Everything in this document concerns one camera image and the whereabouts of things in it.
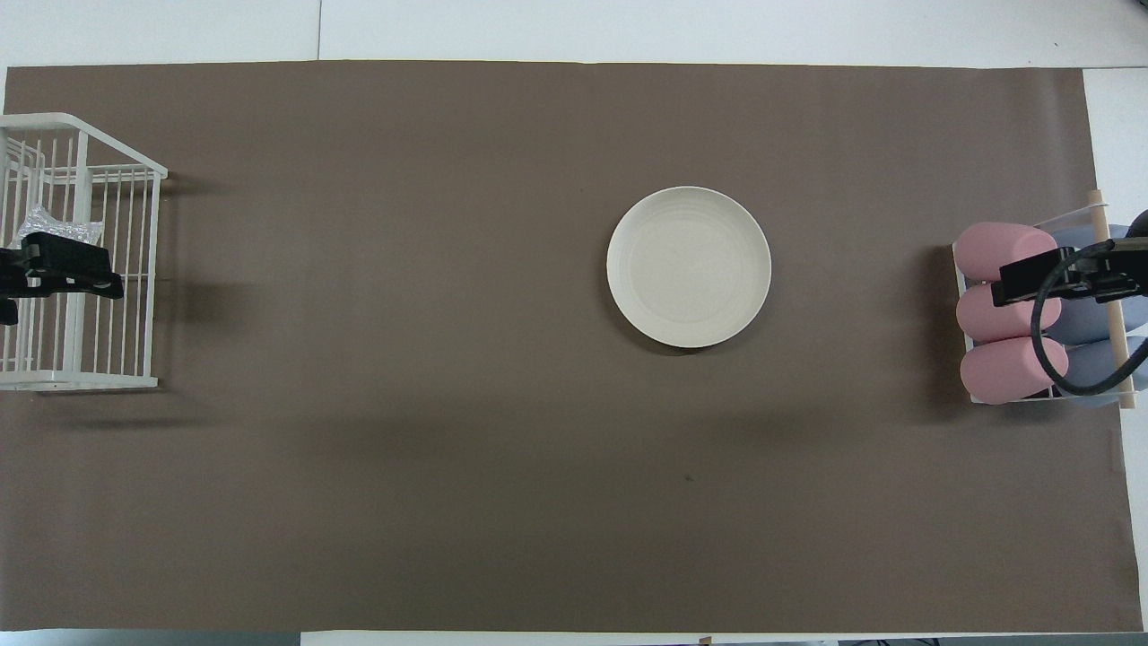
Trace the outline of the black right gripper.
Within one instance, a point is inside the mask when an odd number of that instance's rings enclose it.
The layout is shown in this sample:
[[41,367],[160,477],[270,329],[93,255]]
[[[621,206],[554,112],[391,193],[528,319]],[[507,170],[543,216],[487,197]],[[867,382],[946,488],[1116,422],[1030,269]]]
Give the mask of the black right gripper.
[[1057,247],[1001,266],[991,283],[994,306],[1047,299],[1116,299],[1147,293],[1147,238],[1106,239],[1085,247]]

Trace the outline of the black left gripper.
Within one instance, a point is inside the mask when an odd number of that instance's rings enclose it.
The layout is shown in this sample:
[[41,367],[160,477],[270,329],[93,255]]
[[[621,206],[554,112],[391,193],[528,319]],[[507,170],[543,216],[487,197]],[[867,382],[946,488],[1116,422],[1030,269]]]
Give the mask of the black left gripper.
[[17,249],[1,250],[1,322],[16,326],[16,299],[47,298],[57,293],[88,293],[122,299],[123,277],[114,273],[102,247],[37,231]]

